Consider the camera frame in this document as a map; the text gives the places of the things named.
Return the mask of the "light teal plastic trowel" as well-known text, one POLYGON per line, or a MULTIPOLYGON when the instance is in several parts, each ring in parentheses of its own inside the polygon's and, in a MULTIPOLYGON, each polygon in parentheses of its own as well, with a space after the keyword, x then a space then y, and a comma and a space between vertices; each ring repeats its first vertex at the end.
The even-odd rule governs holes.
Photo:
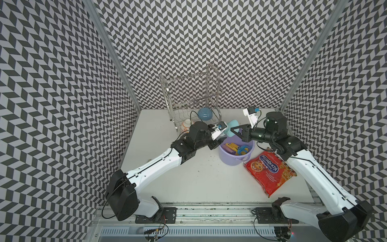
POLYGON ((227 123, 227 128, 225 130, 225 134, 227 137, 232 137, 235 134, 232 132, 233 129, 239 126, 239 122, 237 120, 231 120, 230 122, 227 123))

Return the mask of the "yellow plastic scoop shovel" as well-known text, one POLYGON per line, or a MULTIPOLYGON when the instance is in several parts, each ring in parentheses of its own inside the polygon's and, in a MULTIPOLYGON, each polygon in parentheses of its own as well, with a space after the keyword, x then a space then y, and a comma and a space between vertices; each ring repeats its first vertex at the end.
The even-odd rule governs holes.
POLYGON ((234 143, 226 143, 224 145, 224 149, 229 153, 229 154, 232 154, 232 155, 239 155, 239 146, 234 144, 234 143))

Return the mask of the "purple plastic bucket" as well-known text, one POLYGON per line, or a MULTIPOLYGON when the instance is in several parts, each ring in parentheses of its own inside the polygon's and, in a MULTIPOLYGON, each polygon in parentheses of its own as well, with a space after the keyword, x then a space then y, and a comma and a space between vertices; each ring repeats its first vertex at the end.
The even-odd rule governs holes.
POLYGON ((223 163, 230 166, 239 165, 242 162, 249 161, 255 148, 254 141, 244 142, 236 135, 227 137, 219 147, 219 157, 223 163), (238 146, 236 150, 247 148, 248 151, 243 154, 238 154, 237 151, 231 149, 227 144, 235 144, 238 146))

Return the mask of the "blue hand rake yellow handle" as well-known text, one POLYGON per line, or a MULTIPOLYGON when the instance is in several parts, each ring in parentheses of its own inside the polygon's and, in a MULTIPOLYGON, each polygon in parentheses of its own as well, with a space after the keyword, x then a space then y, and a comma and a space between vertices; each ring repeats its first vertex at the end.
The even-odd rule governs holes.
POLYGON ((250 147, 248 145, 239 146, 236 152, 236 155, 246 155, 250 151, 250 147))

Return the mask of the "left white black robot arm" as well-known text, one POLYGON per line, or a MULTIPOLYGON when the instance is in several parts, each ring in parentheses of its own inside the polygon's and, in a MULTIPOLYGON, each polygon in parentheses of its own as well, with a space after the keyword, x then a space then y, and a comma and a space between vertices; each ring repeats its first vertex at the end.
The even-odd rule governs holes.
POLYGON ((142 190, 167 171, 193 158, 197 150, 203 147, 209 147, 211 150, 217 148, 225 140, 224 135, 229 127, 225 122, 215 125, 195 122, 160 156, 133 170, 115 171, 110 177, 105 193, 105 204, 113 210, 114 217, 123 221, 137 215, 155 222, 161 221, 164 207, 156 197, 152 197, 151 200, 141 198, 142 190))

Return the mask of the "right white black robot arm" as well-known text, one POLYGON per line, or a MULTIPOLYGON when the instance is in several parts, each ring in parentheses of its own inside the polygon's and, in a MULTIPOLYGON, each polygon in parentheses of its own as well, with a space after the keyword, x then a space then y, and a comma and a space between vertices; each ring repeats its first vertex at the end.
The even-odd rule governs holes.
POLYGON ((268 143, 271 151, 282 158, 318 194, 323 205, 312 206, 292 202, 290 198, 277 199, 272 204, 275 218, 295 219, 311 225, 332 242, 345 242, 365 229, 373 208, 346 191, 317 162, 306 145, 291 136, 287 119, 281 112, 269 112, 264 127, 257 119, 247 115, 250 123, 231 128, 242 141, 268 143))

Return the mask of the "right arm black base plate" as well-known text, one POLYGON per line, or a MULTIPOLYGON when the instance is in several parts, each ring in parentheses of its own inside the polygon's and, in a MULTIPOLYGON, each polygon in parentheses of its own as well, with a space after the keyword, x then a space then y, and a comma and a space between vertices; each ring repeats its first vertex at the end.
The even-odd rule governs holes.
POLYGON ((272 207, 256 207, 252 214, 257 218, 258 224, 299 224, 298 220, 285 218, 281 212, 273 212, 272 207))

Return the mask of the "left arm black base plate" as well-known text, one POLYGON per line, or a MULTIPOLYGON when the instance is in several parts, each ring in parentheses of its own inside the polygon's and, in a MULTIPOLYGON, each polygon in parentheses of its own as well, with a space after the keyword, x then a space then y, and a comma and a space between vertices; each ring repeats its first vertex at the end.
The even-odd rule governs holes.
POLYGON ((146 217, 144 215, 136 215, 136 224, 175 224, 177 208, 176 207, 163 207, 159 209, 152 217, 146 217))

